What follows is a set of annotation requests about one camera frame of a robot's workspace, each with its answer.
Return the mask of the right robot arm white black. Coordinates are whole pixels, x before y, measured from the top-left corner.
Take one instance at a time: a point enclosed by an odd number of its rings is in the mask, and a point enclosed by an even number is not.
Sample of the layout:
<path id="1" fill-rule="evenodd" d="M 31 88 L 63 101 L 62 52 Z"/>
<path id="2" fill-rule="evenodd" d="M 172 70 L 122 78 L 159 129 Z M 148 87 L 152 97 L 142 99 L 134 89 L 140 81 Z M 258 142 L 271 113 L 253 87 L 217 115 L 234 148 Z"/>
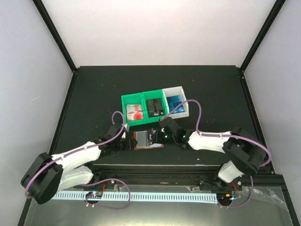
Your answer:
<path id="1" fill-rule="evenodd" d="M 219 152 L 228 157 L 229 161 L 222 164 L 213 176 L 201 179 L 202 184 L 216 191 L 229 190 L 235 179 L 243 175 L 254 176 L 261 166 L 271 162 L 268 148 L 253 140 L 244 129 L 221 133 L 184 130 L 171 117 L 164 117 L 159 124 L 166 137 L 182 148 Z"/>

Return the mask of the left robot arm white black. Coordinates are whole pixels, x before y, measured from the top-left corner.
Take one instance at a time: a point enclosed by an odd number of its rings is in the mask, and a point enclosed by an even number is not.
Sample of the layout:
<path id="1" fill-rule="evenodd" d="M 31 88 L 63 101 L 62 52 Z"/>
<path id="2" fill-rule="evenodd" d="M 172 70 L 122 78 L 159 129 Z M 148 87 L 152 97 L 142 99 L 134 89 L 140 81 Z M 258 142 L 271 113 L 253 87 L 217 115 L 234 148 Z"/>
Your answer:
<path id="1" fill-rule="evenodd" d="M 75 186 L 98 188 L 100 184 L 119 182 L 113 174 L 102 174 L 92 162 L 102 155 L 129 149 L 133 143 L 129 125 L 115 123 L 94 141 L 70 151 L 54 155 L 41 153 L 21 179 L 25 197 L 44 204 L 58 192 Z"/>

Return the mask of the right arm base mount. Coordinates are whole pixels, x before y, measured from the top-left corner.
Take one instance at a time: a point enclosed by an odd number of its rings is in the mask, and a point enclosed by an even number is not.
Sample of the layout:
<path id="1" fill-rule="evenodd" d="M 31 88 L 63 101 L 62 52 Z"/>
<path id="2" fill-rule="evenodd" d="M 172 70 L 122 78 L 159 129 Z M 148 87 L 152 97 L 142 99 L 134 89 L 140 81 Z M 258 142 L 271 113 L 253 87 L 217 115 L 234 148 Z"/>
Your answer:
<path id="1" fill-rule="evenodd" d="M 242 186 L 238 184 L 239 180 L 234 179 L 232 182 L 225 182 L 216 175 L 201 174 L 198 177 L 198 183 L 201 189 L 208 189 L 214 192 L 231 192 L 234 190 L 241 191 Z"/>

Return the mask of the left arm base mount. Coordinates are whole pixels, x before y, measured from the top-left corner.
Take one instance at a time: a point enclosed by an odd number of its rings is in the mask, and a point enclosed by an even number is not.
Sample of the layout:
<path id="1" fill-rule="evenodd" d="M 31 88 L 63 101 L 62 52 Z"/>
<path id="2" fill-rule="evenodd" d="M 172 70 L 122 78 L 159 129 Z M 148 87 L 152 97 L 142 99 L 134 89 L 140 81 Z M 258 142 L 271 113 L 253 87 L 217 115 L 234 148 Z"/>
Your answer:
<path id="1" fill-rule="evenodd" d="M 117 178 L 116 177 L 112 177 L 112 178 L 108 178 L 108 177 L 102 177 L 102 176 L 93 176 L 92 179 L 87 183 L 87 184 L 79 184 L 78 186 L 81 187 L 95 187 L 95 186 L 99 186 L 100 184 L 106 184 L 111 183 L 112 181 L 116 182 Z"/>

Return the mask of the brown leather card holder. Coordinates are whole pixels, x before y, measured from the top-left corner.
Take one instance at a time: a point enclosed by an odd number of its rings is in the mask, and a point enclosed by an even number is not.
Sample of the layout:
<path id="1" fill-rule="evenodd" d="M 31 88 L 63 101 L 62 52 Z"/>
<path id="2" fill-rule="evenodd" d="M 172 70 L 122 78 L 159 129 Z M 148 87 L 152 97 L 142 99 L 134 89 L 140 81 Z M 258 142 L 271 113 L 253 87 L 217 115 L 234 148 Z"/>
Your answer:
<path id="1" fill-rule="evenodd" d="M 160 135 L 161 132 L 157 129 L 157 141 L 155 144 L 148 146 L 147 144 L 147 137 L 146 137 L 146 130 L 144 131 L 135 131 L 134 138 L 137 141 L 137 145 L 134 148 L 135 150 L 144 150 L 144 149 L 154 149 L 154 148 L 163 148 L 164 144 L 161 141 Z"/>

